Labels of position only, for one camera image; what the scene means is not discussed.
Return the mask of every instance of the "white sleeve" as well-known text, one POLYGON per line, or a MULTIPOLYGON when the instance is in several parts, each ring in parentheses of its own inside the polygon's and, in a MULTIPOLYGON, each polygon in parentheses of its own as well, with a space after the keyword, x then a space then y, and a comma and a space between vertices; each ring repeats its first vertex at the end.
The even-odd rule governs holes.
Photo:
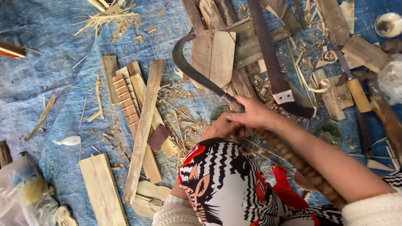
POLYGON ((402 192, 379 195, 346 205, 342 217, 346 226, 401 226, 402 192))
POLYGON ((168 195, 165 204, 156 211, 152 226, 200 226, 188 200, 168 195))

